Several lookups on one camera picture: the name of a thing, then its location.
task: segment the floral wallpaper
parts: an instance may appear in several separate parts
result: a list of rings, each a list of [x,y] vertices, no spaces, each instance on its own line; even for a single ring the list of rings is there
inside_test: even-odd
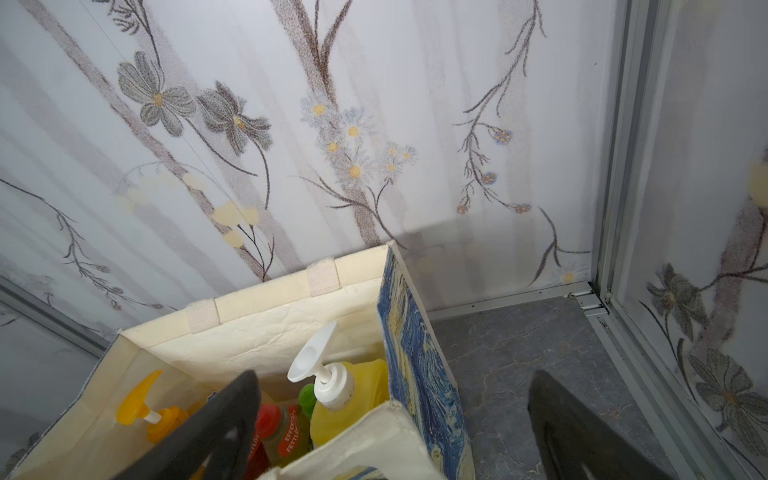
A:
[[[617,298],[753,478],[768,475],[765,2],[674,3]]]
[[[613,2],[0,10],[0,275],[100,335],[390,239],[430,310],[589,276]]]

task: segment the yellow bottle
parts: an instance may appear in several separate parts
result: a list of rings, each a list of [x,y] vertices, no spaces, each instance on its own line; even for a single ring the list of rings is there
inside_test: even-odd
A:
[[[147,398],[149,389],[162,370],[155,370],[147,378],[141,380],[138,385],[131,390],[118,410],[117,420],[123,425],[130,425],[136,419],[144,419],[147,424],[147,439],[154,443],[160,443],[172,431],[179,428],[188,418],[190,413],[179,407],[170,407],[162,409],[160,413],[150,410],[144,400]]]
[[[369,410],[389,400],[389,378],[384,360],[323,366],[323,355],[337,325],[337,322],[331,322],[316,333],[288,371],[291,382],[315,376],[317,404],[310,423],[310,436],[317,446],[333,439]]]

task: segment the orange label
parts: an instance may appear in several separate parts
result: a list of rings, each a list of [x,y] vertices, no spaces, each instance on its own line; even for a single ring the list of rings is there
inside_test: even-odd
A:
[[[299,431],[299,407],[295,405],[288,407],[288,417],[290,421],[288,422],[286,436],[280,440],[280,446],[277,447],[277,453],[279,453],[281,457],[290,455],[301,439],[301,432]]]
[[[261,443],[261,440],[259,439],[259,434],[254,433],[253,434],[253,441],[250,443],[250,452],[248,452],[248,462],[253,458],[253,454],[256,453],[256,450],[259,448],[259,444]]]

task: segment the gray marble floor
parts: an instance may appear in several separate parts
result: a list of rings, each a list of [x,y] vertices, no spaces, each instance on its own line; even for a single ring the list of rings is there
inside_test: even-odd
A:
[[[541,300],[433,326],[458,382],[478,480],[546,478],[527,410],[538,369],[653,463],[673,471],[576,300]]]

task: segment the van gogh print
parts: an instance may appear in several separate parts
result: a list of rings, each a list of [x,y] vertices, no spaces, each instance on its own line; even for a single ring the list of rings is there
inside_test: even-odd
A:
[[[458,392],[448,380],[435,340],[391,250],[378,311],[389,365],[390,398],[409,410],[433,462],[446,478],[474,478]]]

